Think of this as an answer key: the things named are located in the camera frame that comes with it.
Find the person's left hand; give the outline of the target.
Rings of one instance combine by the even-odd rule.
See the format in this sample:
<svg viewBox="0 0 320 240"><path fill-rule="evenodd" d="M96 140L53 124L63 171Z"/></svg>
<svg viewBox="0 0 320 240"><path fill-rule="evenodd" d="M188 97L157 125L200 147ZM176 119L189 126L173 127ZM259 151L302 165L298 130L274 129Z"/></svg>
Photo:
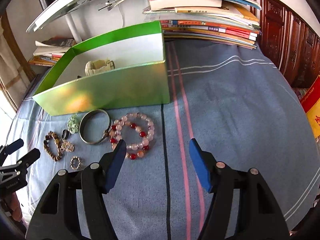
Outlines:
<svg viewBox="0 0 320 240"><path fill-rule="evenodd" d="M23 215L22 215L20 202L17 198L16 193L12 193L11 196L7 196L5 201L7 203L7 206L11 210L12 218L17 222L20 222L22 220Z"/></svg>

